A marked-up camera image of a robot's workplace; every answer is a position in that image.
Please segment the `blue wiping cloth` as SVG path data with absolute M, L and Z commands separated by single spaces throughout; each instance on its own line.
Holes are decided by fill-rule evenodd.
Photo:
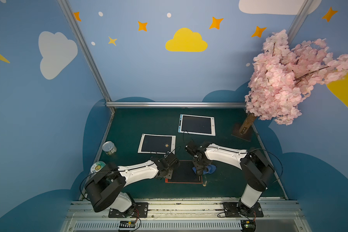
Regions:
M 198 176 L 202 176 L 205 174 L 212 174 L 216 171 L 217 167 L 215 165 L 208 165 L 207 167 L 203 167 L 200 169 L 196 169 L 196 167 L 193 167 L 192 170 L 194 171 L 194 173 Z

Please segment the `white blue drawing tablet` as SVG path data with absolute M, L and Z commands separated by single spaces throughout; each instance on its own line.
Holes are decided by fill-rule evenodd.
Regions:
M 215 118 L 181 114 L 178 133 L 216 136 Z

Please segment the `red frame drawing tablet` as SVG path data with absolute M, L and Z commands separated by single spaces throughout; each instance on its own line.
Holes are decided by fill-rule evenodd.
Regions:
M 165 179 L 165 183 L 177 184 L 202 184 L 201 176 L 193 171 L 194 165 L 191 160 L 181 160 L 180 166 L 173 170 L 171 179 Z

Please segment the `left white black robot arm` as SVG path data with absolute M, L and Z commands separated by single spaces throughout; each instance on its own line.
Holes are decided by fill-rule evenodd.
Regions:
M 167 178 L 180 166 L 180 161 L 172 152 L 162 158 L 152 158 L 144 163 L 131 166 L 106 164 L 101 170 L 91 175 L 85 183 L 88 200 L 94 212 L 112 209 L 121 215 L 134 215 L 136 203 L 124 187 L 146 179 Z

